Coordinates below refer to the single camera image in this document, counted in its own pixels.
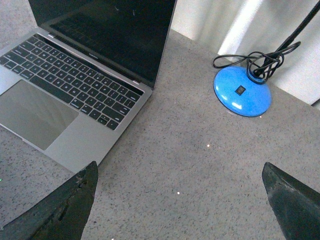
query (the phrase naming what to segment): laptop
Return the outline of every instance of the laptop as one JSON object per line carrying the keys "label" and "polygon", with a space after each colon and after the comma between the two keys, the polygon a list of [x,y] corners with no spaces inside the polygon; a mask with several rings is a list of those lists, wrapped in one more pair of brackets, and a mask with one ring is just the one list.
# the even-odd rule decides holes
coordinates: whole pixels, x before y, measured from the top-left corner
{"label": "laptop", "polygon": [[29,3],[38,27],[0,50],[0,125],[76,173],[152,94],[176,1]]}

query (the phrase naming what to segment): granite countertop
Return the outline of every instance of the granite countertop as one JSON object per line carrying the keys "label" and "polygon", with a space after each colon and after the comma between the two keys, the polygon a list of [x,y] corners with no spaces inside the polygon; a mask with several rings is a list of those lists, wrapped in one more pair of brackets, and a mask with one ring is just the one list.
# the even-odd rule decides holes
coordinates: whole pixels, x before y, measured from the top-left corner
{"label": "granite countertop", "polygon": [[[0,47],[35,25],[15,4]],[[170,31],[154,93],[99,165],[82,239],[284,240],[265,162],[320,191],[320,112],[270,84],[261,117],[230,113],[213,92],[215,56]],[[0,227],[72,175],[0,127]]]}

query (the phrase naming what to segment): white wall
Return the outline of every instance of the white wall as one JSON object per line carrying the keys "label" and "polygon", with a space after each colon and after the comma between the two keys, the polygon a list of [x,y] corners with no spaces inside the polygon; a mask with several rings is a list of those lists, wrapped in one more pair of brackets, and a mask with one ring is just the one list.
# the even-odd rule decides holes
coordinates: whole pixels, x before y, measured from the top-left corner
{"label": "white wall", "polygon": [[[258,0],[178,0],[171,28],[218,53],[245,4]],[[298,27],[318,0],[259,0],[257,12],[244,19],[236,54],[273,52]],[[296,38],[302,44],[286,55],[270,82],[302,101],[320,99],[320,12]],[[234,53],[234,46],[226,50]]]}

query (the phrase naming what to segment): blue lamp base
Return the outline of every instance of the blue lamp base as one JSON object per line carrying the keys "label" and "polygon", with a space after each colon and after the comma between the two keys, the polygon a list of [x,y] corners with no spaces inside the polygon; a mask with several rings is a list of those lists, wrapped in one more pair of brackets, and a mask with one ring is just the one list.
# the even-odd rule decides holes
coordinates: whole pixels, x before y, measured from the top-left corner
{"label": "blue lamp base", "polygon": [[268,85],[251,81],[244,67],[228,66],[220,70],[213,81],[213,89],[227,109],[244,117],[260,116],[271,105]]}

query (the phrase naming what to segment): laptop screen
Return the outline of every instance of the laptop screen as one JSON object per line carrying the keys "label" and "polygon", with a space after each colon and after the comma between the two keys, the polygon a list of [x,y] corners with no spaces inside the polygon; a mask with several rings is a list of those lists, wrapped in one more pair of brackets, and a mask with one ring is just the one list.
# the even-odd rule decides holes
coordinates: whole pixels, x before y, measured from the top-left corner
{"label": "laptop screen", "polygon": [[176,0],[29,0],[39,27],[154,88]]}

